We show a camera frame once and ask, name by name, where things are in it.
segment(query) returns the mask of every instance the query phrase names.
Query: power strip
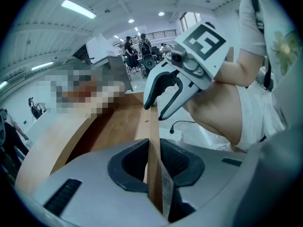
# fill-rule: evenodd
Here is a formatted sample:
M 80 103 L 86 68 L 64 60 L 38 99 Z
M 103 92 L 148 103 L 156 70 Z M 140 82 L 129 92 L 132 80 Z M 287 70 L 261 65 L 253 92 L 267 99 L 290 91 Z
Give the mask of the power strip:
M 160 139 L 176 140 L 176 141 L 180 141 L 182 139 L 182 131 L 177 131 L 177 130 L 175 130 L 175 132 L 171 134 L 169 132 L 169 129 L 159 128 L 159 135 L 160 135 Z

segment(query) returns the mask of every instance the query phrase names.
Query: railing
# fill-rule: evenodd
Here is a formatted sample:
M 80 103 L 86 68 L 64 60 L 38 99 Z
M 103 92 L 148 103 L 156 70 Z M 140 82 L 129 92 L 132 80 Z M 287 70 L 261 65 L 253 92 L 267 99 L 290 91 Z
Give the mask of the railing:
M 177 36 L 176 30 L 164 30 L 164 31 L 158 31 L 158 32 L 154 32 L 154 33 L 149 33 L 146 34 L 146 39 L 152 41 L 155 39 L 161 39 L 161 38 L 167 38 L 167 37 L 175 37 Z M 133 44 L 138 44 L 140 42 L 140 37 L 136 36 L 134 38 L 131 39 Z M 118 50 L 122 50 L 124 48 L 126 41 L 117 43 L 115 45 L 113 45 L 113 47 L 115 47 Z

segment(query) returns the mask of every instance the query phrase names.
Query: yellow flower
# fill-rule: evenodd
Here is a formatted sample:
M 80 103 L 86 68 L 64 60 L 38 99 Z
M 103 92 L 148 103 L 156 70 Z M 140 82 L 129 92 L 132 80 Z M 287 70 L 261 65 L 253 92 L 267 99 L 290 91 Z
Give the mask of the yellow flower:
M 284 76 L 289 66 L 291 66 L 297 58 L 302 41 L 296 31 L 288 33 L 283 37 L 281 32 L 275 32 L 276 41 L 274 42 L 273 51 L 280 61 L 281 73 Z

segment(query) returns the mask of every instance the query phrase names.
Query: fluorescent light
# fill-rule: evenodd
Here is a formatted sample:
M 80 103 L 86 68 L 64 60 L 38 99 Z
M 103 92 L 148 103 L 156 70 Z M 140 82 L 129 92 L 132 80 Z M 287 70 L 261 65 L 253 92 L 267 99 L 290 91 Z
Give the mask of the fluorescent light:
M 2 83 L 0 84 L 0 89 L 3 88 L 3 87 L 5 87 L 6 85 L 7 85 L 7 81 L 2 82 Z
M 36 69 L 39 69 L 39 68 L 44 67 L 44 66 L 49 66 L 51 64 L 53 64 L 53 61 L 51 61 L 49 63 L 42 64 L 40 66 L 35 66 L 35 67 L 32 68 L 32 70 L 36 70 Z
M 95 18 L 97 16 L 95 13 L 93 13 L 69 0 L 64 0 L 63 3 L 61 4 L 61 6 L 67 8 L 67 9 L 71 9 L 75 12 L 81 13 L 89 18 Z

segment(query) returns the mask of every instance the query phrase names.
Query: window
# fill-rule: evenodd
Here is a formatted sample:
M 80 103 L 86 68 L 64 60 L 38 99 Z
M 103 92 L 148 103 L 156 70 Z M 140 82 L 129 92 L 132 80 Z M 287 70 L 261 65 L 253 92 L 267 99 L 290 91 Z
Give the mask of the window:
M 181 24 L 183 31 L 188 30 L 191 26 L 201 21 L 200 14 L 198 13 L 185 13 L 181 18 Z

